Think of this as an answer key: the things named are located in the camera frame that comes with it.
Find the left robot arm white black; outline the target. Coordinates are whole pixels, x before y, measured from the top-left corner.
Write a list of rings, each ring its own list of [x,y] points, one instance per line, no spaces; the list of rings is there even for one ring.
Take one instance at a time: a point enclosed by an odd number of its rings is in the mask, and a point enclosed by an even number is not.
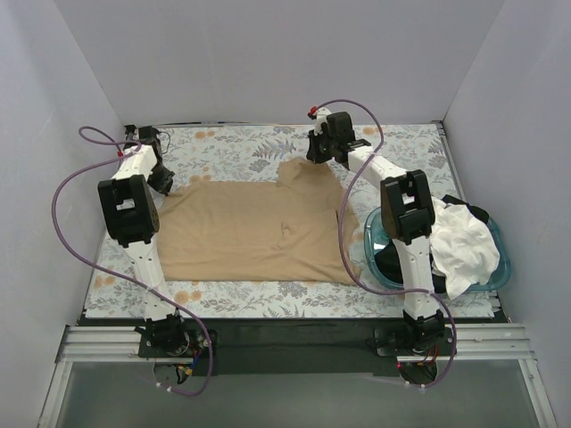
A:
[[[145,326],[136,331],[145,343],[171,357],[184,355],[190,336],[178,309],[156,296],[170,296],[157,248],[160,219],[152,192],[168,195],[174,173],[164,167],[157,128],[126,127],[126,136],[138,140],[124,144],[129,156],[109,179],[98,183],[97,191],[109,236],[126,252],[135,279],[151,289],[143,298]]]

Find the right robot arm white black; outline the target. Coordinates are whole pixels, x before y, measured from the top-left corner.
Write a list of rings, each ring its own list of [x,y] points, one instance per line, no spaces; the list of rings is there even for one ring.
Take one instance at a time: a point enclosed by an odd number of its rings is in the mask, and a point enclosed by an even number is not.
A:
[[[378,334],[382,348],[424,354],[444,337],[444,316],[434,298],[429,237],[435,221],[426,174],[408,171],[356,137],[349,113],[314,107],[306,158],[315,164],[334,160],[380,192],[382,225],[398,255],[403,280],[403,320]]]

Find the beige t shirt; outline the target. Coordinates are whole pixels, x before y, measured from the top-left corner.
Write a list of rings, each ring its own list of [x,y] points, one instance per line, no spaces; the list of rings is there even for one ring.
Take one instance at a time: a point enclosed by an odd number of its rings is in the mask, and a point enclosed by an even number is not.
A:
[[[295,158],[277,181],[196,181],[159,211],[158,253],[169,281],[351,284],[346,267],[359,225],[327,164]]]

